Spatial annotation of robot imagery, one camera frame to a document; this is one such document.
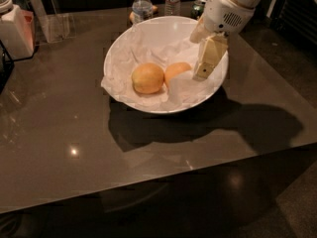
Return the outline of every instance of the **robotic hand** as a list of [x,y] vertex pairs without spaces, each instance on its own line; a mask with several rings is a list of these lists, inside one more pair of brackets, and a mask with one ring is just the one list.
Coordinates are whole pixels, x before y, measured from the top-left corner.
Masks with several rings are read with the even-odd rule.
[[207,0],[190,41],[200,43],[195,76],[207,78],[228,48],[228,35],[241,32],[261,0]]

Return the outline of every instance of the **gray table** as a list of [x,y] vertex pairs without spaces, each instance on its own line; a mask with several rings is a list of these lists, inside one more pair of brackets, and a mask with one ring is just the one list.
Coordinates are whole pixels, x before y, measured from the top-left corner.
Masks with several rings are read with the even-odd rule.
[[0,96],[0,213],[317,142],[316,111],[239,36],[198,107],[155,116],[111,100],[104,56],[129,13],[74,13],[76,38],[16,62]]

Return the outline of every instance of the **dark floor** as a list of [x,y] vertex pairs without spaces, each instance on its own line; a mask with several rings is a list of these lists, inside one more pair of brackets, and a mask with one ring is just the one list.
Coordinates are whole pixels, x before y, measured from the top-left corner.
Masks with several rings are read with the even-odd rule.
[[[241,35],[317,107],[313,50],[264,23]],[[316,181],[317,145],[306,146],[31,208],[13,237],[313,238]]]

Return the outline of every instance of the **bowl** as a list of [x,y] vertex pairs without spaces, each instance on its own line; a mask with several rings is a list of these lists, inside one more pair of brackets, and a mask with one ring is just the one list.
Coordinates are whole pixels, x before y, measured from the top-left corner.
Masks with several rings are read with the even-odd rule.
[[185,89],[192,79],[192,75],[188,74],[175,80],[179,87],[175,87],[177,90],[174,92],[164,86],[159,93],[144,95],[133,90],[131,79],[134,67],[142,62],[155,62],[165,68],[173,62],[187,61],[194,67],[199,45],[191,43],[189,37],[196,25],[197,21],[190,18],[168,16],[150,19],[128,29],[112,44],[106,55],[101,85],[115,100],[147,113],[177,113],[204,102],[226,78],[228,52],[197,88]]

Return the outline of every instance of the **white bowl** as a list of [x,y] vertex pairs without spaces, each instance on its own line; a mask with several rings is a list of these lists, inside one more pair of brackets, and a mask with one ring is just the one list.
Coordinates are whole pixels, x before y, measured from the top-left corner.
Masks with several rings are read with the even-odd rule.
[[[169,47],[174,43],[180,42],[182,43],[183,40],[188,40],[189,36],[191,35],[192,31],[194,30],[195,26],[197,25],[197,21],[192,20],[190,18],[185,17],[177,17],[177,16],[169,16],[169,17],[158,17],[151,20],[147,20],[138,24],[138,28],[142,31],[142,44],[146,49],[155,49],[156,47]],[[132,71],[127,71],[125,79],[123,78],[115,78],[116,72],[118,71],[118,63],[114,62],[118,57],[123,58],[127,55],[129,50],[124,51],[123,53],[118,52],[123,47],[130,45],[131,42],[131,35],[134,33],[135,29],[130,28],[125,33],[123,33],[111,46],[109,49],[105,62],[104,62],[104,80],[102,81],[102,86],[106,89],[106,91],[112,96],[114,99],[120,102],[124,102],[126,105],[135,108],[140,111],[148,112],[148,113],[155,113],[155,114],[170,114],[176,113],[180,111],[184,111],[188,108],[194,107],[205,101],[206,99],[210,98],[222,85],[227,71],[228,71],[228,53],[225,53],[224,57],[221,59],[219,64],[216,66],[212,74],[208,77],[208,87],[204,90],[204,93],[198,97],[194,96],[192,101],[184,101],[181,105],[150,105],[149,103],[145,104],[144,100],[149,101],[152,100],[153,102],[161,102],[163,99],[166,100],[168,98],[168,91],[165,89],[162,90],[159,94],[155,94],[152,96],[142,96],[136,94],[136,97],[127,97],[124,92],[124,87],[132,87],[132,81],[130,78]],[[194,59],[196,61],[196,57],[198,56],[198,49],[199,45],[191,44],[189,41],[186,42],[187,47],[194,49]],[[168,53],[172,53],[172,49],[163,49],[166,50],[165,56],[168,56]],[[181,61],[186,61],[188,57],[188,52],[184,53],[183,57],[180,58]]]

